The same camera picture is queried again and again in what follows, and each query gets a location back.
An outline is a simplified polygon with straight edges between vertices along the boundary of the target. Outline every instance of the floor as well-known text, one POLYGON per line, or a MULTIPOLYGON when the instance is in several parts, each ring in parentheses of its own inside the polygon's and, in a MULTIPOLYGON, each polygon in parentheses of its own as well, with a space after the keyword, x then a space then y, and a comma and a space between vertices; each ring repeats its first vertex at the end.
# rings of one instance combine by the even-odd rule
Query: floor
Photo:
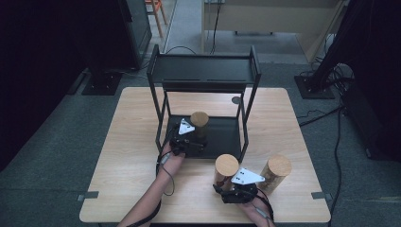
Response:
MULTIPOLYGON (((164 38, 157 30, 153 16, 149 16, 152 39, 147 57, 150 57, 152 47, 158 44, 162 52, 191 54, 201 53, 201 0, 164 0, 168 25, 162 25, 164 38)), ((213 44, 214 31, 205 32, 205 50, 208 54, 213 44)), ((319 57, 324 56, 324 50, 331 44, 333 36, 327 38, 326 46, 322 46, 319 57)), ((249 53, 254 45, 260 62, 308 64, 302 48, 294 33, 257 33, 217 31, 215 54, 249 53)))

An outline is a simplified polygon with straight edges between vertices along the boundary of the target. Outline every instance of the black stand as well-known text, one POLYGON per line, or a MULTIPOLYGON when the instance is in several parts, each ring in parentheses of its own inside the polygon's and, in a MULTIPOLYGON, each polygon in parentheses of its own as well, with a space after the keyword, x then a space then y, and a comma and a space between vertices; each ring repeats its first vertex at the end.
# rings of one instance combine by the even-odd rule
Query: black stand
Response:
POLYGON ((84 96, 114 96, 121 73, 100 73, 100 76, 92 74, 85 89, 84 96))
POLYGON ((184 118, 190 122, 189 115, 172 114, 168 101, 169 92, 237 94, 240 95, 240 100, 236 115, 209 116, 207 147, 202 153, 192 157, 216 159, 221 154, 232 154, 240 163, 242 162, 249 143, 247 120, 261 77, 254 47, 247 56, 167 55, 161 54, 159 46, 156 44, 149 61, 147 74, 159 119, 156 146, 160 152, 162 152, 160 135, 165 111, 167 110, 168 114, 167 134, 172 127, 181 122, 181 119, 184 118), (155 84, 162 84, 164 89, 162 107, 159 105, 155 84), (253 88, 248 105, 245 107, 244 94, 248 85, 253 88), (240 126, 242 126, 244 138, 242 149, 240 126))
POLYGON ((334 99, 334 95, 329 87, 323 88, 318 91, 312 91, 309 87, 309 77, 295 76, 298 90, 303 99, 334 99))

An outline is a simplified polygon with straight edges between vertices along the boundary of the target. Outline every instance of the black equipment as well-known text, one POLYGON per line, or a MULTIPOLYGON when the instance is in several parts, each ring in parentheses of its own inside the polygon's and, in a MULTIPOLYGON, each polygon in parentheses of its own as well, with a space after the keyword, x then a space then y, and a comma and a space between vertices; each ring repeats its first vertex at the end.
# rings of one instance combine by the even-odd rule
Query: black equipment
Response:
MULTIPOLYGON (((221 154, 231 154, 242 162, 249 144, 247 121, 262 75, 254 47, 251 48, 249 55, 240 56, 173 55, 160 53, 156 44, 147 74, 159 120, 155 139, 159 152, 162 152, 160 143, 162 128, 167 125, 166 130, 170 131, 177 121, 183 118, 187 120, 190 117, 178 114, 176 108, 172 108, 174 105, 170 105, 172 99, 168 98, 168 94, 178 93, 177 96, 184 96, 185 93, 232 94, 238 96, 240 100, 237 108, 233 108, 233 112, 229 114, 210 115, 207 123, 207 148, 201 153, 186 153, 185 158, 191 158, 192 154, 196 154, 194 155, 196 158, 216 159, 221 154), (163 87, 162 105, 156 94, 156 84, 161 84, 163 87), (252 89, 249 100, 245 101, 248 86, 252 86, 252 89), (164 124, 165 116, 168 117, 167 124, 164 124)), ((190 138, 189 141, 195 145, 204 144, 203 141, 198 142, 190 138)))
POLYGON ((333 67, 351 67, 355 83, 345 93, 369 158, 401 162, 401 17, 391 0, 349 2, 339 32, 312 77, 297 79, 310 95, 330 85, 333 67))
POLYGON ((190 153, 192 157, 201 156, 207 146, 207 139, 198 138, 193 131, 179 134, 179 126, 177 123, 172 129, 174 134, 169 142, 174 155, 190 153))
POLYGON ((213 184, 215 191, 221 195, 221 199, 224 203, 248 203, 253 201, 254 198, 260 199, 266 206, 268 206, 270 218, 274 221, 274 212, 269 203, 268 198, 263 198, 257 195, 258 188, 256 183, 249 183, 249 184, 239 184, 234 183, 233 190, 230 191, 223 191, 220 187, 213 184))

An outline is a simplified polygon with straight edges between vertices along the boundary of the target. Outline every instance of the cork cylinder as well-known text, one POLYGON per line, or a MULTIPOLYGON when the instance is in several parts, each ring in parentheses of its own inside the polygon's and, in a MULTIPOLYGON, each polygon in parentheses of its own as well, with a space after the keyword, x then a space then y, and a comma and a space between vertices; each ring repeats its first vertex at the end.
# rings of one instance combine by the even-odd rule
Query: cork cylinder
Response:
POLYGON ((280 154, 272 155, 260 174, 265 178, 258 187, 267 193, 271 193, 292 170, 291 161, 280 154))
POLYGON ((216 159, 215 180, 223 191, 229 191, 232 187, 231 179, 239 170, 238 160, 230 154, 222 154, 216 159))
POLYGON ((205 112, 194 112, 191 115, 191 123, 195 126, 195 134, 198 138, 205 138, 207 134, 207 123, 209 115, 205 112))

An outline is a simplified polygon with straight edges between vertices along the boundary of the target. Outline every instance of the black metal shelf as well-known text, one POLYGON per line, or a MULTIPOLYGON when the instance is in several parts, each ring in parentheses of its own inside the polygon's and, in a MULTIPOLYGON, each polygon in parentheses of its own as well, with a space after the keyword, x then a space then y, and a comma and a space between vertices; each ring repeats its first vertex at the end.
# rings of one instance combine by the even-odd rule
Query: black metal shelf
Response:
MULTIPOLYGON (((189 115, 172 115, 168 118, 167 131, 170 131, 184 118, 190 122, 189 115)), ((196 141, 196 136, 191 135, 189 140, 196 141)), ((189 152, 187 158, 215 159, 221 154, 241 156, 241 144, 239 134, 239 122, 236 117, 209 117, 207 124, 207 146, 202 152, 189 152)))
POLYGON ((168 113, 167 131, 181 122, 183 118, 190 122, 187 115, 171 114, 168 103, 169 92, 240 94, 236 116, 210 116, 207 125, 207 147, 199 153, 187 153, 186 157, 216 159, 219 155, 228 153, 242 162, 248 146, 246 123, 261 77, 259 62, 253 46, 250 54, 246 56, 211 56, 161 54, 159 46, 156 44, 149 61, 147 74, 159 119, 156 145, 160 152, 162 151, 160 135, 165 110, 168 113), (162 84, 164 89, 162 107, 159 106, 155 84, 162 84), (253 88, 248 106, 245 108, 243 98, 247 86, 253 88), (244 138, 242 147, 239 117, 242 118, 244 138))

